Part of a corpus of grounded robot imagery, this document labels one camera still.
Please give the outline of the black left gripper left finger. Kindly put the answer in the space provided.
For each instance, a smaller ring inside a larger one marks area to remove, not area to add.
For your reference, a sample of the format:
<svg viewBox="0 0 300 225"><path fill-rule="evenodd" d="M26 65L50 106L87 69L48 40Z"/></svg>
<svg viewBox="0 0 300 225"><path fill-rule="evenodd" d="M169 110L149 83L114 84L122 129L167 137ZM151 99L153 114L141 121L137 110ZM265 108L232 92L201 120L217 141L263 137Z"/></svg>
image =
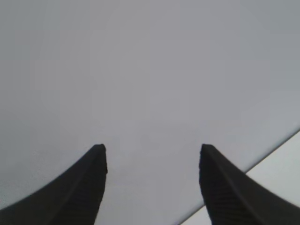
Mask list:
<svg viewBox="0 0 300 225"><path fill-rule="evenodd" d="M106 148L94 145L53 181L0 211L2 225L93 225L105 192Z"/></svg>

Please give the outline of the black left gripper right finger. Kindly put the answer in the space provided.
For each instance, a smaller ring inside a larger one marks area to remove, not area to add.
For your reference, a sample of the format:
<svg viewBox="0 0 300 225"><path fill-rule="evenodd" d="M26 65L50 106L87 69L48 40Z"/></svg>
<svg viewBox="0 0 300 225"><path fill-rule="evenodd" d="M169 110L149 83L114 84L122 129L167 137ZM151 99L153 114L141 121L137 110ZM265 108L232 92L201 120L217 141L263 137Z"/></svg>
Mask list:
<svg viewBox="0 0 300 225"><path fill-rule="evenodd" d="M211 144L203 144L199 184L213 225L298 225L300 209L248 177Z"/></svg>

